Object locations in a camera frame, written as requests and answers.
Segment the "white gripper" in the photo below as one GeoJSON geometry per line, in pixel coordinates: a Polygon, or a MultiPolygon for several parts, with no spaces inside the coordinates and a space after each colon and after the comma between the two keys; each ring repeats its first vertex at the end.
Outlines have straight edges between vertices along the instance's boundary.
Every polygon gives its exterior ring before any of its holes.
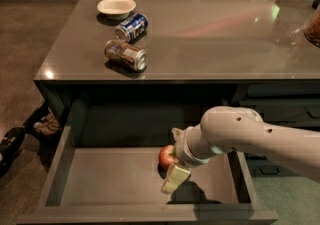
{"type": "Polygon", "coordinates": [[[187,144],[187,130],[173,128],[171,132],[175,140],[175,156],[183,166],[179,164],[169,166],[161,188],[161,192],[165,194],[172,194],[190,176],[191,172],[188,168],[196,168],[209,161],[209,159],[199,159],[191,152],[187,144]]]}

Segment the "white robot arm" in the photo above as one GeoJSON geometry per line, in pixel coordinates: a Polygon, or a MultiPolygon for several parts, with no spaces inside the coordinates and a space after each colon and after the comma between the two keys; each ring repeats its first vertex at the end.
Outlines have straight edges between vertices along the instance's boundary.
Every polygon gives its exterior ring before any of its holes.
{"type": "Polygon", "coordinates": [[[320,182],[320,133],[271,125],[254,110],[216,106],[207,110],[200,124],[174,128],[173,162],[161,191],[173,193],[199,167],[231,151],[263,156],[313,181],[320,182]]]}

